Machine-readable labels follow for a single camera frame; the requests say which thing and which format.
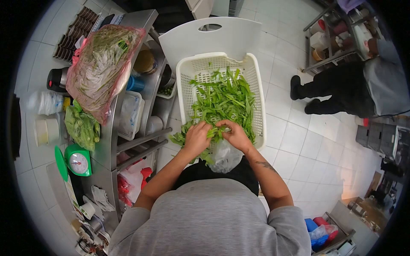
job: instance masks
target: hand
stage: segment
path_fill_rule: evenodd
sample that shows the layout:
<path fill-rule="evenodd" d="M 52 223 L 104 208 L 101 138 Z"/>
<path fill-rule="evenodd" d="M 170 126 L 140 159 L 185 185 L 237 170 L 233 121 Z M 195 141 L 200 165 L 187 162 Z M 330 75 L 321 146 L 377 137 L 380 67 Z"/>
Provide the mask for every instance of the hand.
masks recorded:
<path fill-rule="evenodd" d="M 210 129 L 212 129 L 212 125 L 207 124 L 205 121 L 192 125 L 188 129 L 183 150 L 192 157 L 191 159 L 197 157 L 209 147 L 212 138 L 207 138 L 207 133 Z"/>
<path fill-rule="evenodd" d="M 218 127 L 223 125 L 231 129 L 229 132 L 223 132 L 222 136 L 229 141 L 232 146 L 243 153 L 246 153 L 249 149 L 253 148 L 252 142 L 246 136 L 244 129 L 242 129 L 239 124 L 229 120 L 222 120 L 216 123 L 216 126 Z"/>

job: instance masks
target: pink plastic bag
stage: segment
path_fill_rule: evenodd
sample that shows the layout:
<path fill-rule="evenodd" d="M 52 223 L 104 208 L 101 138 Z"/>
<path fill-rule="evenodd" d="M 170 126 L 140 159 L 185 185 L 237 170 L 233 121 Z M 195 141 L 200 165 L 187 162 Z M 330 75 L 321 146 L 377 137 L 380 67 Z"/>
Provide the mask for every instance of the pink plastic bag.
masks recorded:
<path fill-rule="evenodd" d="M 112 98 L 128 81 L 131 59 L 145 34 L 145 29 L 109 24 L 75 51 L 66 89 L 101 125 L 106 124 Z"/>

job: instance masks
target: white plastic basket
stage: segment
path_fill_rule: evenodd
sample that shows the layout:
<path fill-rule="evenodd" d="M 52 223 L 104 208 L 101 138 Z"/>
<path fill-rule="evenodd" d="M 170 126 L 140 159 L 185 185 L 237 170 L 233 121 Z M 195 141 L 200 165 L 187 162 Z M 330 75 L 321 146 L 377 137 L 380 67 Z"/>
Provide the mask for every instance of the white plastic basket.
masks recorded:
<path fill-rule="evenodd" d="M 137 116 L 135 117 L 135 125 L 134 125 L 134 130 L 131 132 L 125 132 L 121 130 L 121 126 L 118 127 L 118 136 L 126 139 L 126 140 L 133 140 L 134 136 L 137 134 L 139 131 L 139 126 L 141 124 L 141 118 L 142 118 L 142 111 L 144 110 L 144 105 L 145 105 L 145 100 L 142 99 L 142 96 L 140 93 L 134 92 L 134 91 L 127 91 L 126 94 L 132 95 L 136 98 L 139 98 L 139 103 L 137 107 Z"/>
<path fill-rule="evenodd" d="M 242 61 L 230 59 L 224 52 L 212 52 L 187 57 L 178 62 L 176 74 L 182 124 L 192 120 L 194 111 L 191 106 L 197 101 L 198 86 L 192 86 L 189 81 L 195 79 L 196 75 L 197 81 L 209 82 L 213 71 L 220 68 L 220 72 L 224 74 L 227 66 L 233 73 L 238 68 L 249 83 L 251 92 L 255 93 L 252 127 L 255 133 L 255 148 L 261 150 L 266 143 L 265 103 L 259 66 L 256 57 L 251 53 L 247 53 Z"/>

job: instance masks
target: black pants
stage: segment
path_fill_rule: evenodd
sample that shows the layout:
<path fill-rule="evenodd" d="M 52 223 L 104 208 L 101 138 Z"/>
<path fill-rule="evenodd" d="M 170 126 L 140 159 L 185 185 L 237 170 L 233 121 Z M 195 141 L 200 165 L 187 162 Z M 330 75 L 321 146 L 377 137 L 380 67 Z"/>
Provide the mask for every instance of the black pants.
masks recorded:
<path fill-rule="evenodd" d="M 258 195 L 259 185 L 248 160 L 245 156 L 242 157 L 241 162 L 228 173 L 216 173 L 205 165 L 205 161 L 199 160 L 199 163 L 193 164 L 182 171 L 181 175 L 174 184 L 173 190 L 180 186 L 196 180 L 201 179 L 219 179 L 227 178 L 234 179 L 244 184 L 255 195 Z"/>
<path fill-rule="evenodd" d="M 335 114 L 347 112 L 368 118 L 374 116 L 374 102 L 363 75 L 364 61 L 349 62 L 326 69 L 313 77 L 313 82 L 298 87 L 301 99 L 325 97 L 322 102 L 314 101 L 305 108 L 307 114 Z"/>

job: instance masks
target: green kitchen scale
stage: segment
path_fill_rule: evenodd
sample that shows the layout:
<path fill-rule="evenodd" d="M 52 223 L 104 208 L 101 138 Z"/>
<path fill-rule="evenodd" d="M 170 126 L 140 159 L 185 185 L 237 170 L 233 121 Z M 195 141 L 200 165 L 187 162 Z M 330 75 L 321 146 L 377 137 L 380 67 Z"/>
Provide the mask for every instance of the green kitchen scale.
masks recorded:
<path fill-rule="evenodd" d="M 55 146 L 54 154 L 58 170 L 65 182 L 68 180 L 67 167 L 78 176 L 86 177 L 92 174 L 90 151 L 85 150 L 78 144 L 69 145 L 64 151 L 64 156 L 60 148 Z"/>

